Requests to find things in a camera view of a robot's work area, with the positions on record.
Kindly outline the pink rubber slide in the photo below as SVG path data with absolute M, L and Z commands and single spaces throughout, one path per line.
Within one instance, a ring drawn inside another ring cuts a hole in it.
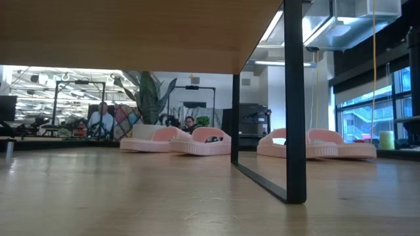
M 156 130 L 150 140 L 124 138 L 120 141 L 120 149 L 124 151 L 139 151 L 148 153 L 170 152 L 170 141 L 173 139 L 191 139 L 191 134 L 176 127 L 165 127 Z
M 260 139 L 257 146 L 259 155 L 270 157 L 287 157 L 287 145 L 276 144 L 277 138 L 286 138 L 286 128 L 279 128 Z M 309 135 L 306 134 L 306 159 L 334 158 L 339 156 L 337 144 L 333 142 L 310 143 Z
M 335 131 L 312 128 L 306 133 L 306 158 L 376 159 L 377 149 L 369 143 L 345 143 Z
M 228 155 L 231 153 L 231 137 L 221 129 L 199 127 L 189 138 L 172 139 L 169 149 L 198 156 Z

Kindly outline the wooden shelf black legs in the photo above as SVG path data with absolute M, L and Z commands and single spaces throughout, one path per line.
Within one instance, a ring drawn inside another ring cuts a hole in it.
M 232 75 L 230 161 L 287 204 L 306 201 L 302 0 L 0 0 L 0 65 Z M 240 72 L 276 12 L 285 37 L 286 186 L 241 167 Z

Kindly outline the person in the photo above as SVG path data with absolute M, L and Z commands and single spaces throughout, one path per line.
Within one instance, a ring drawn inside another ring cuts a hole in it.
M 88 127 L 92 131 L 93 136 L 106 138 L 110 135 L 114 127 L 114 117 L 108 113 L 106 102 L 99 103 L 98 110 L 91 114 Z
M 195 119 L 191 116 L 187 116 L 185 119 L 184 126 L 181 128 L 181 130 L 191 134 L 196 128 L 197 124 L 195 123 Z

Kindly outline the black cabinet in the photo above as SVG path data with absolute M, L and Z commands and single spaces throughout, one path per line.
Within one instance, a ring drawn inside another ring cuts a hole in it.
M 221 129 L 232 135 L 232 123 L 238 124 L 238 144 L 240 151 L 256 151 L 261 138 L 268 133 L 267 106 L 260 104 L 240 104 L 238 119 L 233 120 L 232 109 L 224 109 Z

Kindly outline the potted snake plant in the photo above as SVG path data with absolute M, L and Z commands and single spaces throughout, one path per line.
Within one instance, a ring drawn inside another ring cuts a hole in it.
M 163 82 L 150 71 L 123 70 L 122 75 L 115 75 L 113 80 L 114 85 L 122 88 L 126 95 L 136 102 L 140 113 L 141 123 L 133 125 L 131 138 L 150 140 L 153 133 L 162 128 L 158 125 L 159 116 L 176 87 L 177 78 L 169 82 L 163 95 Z

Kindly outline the colourful patchwork quilt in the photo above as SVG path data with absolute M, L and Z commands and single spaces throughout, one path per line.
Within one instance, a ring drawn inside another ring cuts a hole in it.
M 115 142 L 120 142 L 124 138 L 131 138 L 133 126 L 142 123 L 138 108 L 126 104 L 115 106 L 114 120 L 113 141 Z

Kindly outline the ceiling light tube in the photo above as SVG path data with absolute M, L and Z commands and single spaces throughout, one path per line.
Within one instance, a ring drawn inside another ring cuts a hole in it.
M 262 65 L 262 66 L 279 66 L 279 67 L 285 67 L 284 61 L 265 61 L 265 60 L 254 60 L 253 63 L 255 65 Z M 304 62 L 303 67 L 304 68 L 316 68 L 317 63 L 314 62 Z

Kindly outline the black monitor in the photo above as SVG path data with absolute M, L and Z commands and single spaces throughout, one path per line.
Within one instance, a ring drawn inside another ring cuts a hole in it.
M 17 96 L 0 96 L 0 121 L 14 121 Z

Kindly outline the silver air duct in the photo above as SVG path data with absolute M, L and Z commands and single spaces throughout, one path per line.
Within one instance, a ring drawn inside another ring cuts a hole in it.
M 402 15 L 402 0 L 311 0 L 302 21 L 303 45 L 347 50 Z

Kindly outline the black table frame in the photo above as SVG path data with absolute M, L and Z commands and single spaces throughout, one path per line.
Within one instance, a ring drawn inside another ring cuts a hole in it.
M 119 142 L 102 142 L 86 140 L 18 140 L 14 143 L 16 151 L 29 151 L 39 149 L 60 149 L 60 148 L 118 148 Z M 402 150 L 377 150 L 378 158 L 396 159 L 404 161 L 415 161 L 420 163 L 420 151 L 402 151 Z

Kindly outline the silver metal post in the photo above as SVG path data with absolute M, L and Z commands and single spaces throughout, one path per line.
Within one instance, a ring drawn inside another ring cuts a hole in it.
M 12 159 L 13 159 L 13 154 L 14 154 L 14 143 L 16 142 L 15 139 L 6 139 L 6 163 L 11 164 L 12 163 Z

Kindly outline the black upright post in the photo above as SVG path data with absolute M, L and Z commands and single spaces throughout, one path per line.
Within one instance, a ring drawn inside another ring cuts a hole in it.
M 411 27 L 407 34 L 411 78 L 413 116 L 420 116 L 420 26 Z

